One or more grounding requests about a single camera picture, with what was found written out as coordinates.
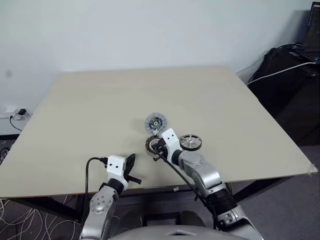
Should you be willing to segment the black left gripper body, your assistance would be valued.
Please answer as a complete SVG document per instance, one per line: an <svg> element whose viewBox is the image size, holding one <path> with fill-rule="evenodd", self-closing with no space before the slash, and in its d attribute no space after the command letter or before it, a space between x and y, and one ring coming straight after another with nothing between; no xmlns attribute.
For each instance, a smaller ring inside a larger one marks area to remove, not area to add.
<svg viewBox="0 0 320 240"><path fill-rule="evenodd" d="M126 163L126 166L125 166L125 169L124 169L124 173L123 173L123 176L124 176L124 179L126 181L129 181L130 180L130 172L133 168L133 163L132 162L127 162Z"/></svg>

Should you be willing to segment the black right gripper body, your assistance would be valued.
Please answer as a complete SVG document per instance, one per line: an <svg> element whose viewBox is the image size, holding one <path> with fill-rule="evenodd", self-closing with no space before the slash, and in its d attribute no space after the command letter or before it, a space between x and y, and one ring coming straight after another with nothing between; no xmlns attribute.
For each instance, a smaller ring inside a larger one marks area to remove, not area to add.
<svg viewBox="0 0 320 240"><path fill-rule="evenodd" d="M158 146L157 148L157 155L160 156L161 159L167 160L168 158L168 150L166 146Z"/></svg>

